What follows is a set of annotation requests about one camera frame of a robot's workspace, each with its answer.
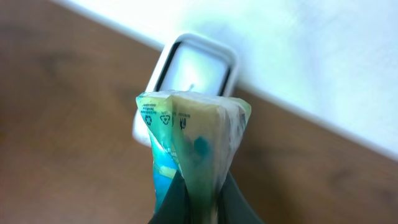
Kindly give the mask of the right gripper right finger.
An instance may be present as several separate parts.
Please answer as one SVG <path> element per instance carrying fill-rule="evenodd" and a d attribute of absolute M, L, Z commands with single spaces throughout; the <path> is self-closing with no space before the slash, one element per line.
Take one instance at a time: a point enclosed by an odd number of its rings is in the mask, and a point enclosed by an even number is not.
<path fill-rule="evenodd" d="M 228 172 L 218 200 L 218 224 L 264 224 Z"/>

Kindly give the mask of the green white packet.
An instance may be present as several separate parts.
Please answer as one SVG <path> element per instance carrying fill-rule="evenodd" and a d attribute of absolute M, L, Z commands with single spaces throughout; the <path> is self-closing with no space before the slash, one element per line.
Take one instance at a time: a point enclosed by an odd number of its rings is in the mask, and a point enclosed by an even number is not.
<path fill-rule="evenodd" d="M 240 98 L 192 91 L 144 92 L 136 98 L 153 156 L 155 210 L 181 174 L 194 223 L 216 221 L 216 199 L 251 115 Z"/>

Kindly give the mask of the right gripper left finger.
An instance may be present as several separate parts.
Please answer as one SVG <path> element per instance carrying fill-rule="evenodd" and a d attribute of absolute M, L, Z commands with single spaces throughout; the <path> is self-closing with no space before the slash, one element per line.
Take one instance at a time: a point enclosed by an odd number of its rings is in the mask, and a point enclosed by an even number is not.
<path fill-rule="evenodd" d="M 148 224 L 188 224 L 189 196 L 185 181 L 180 172 L 176 172 L 165 195 L 162 205 Z"/>

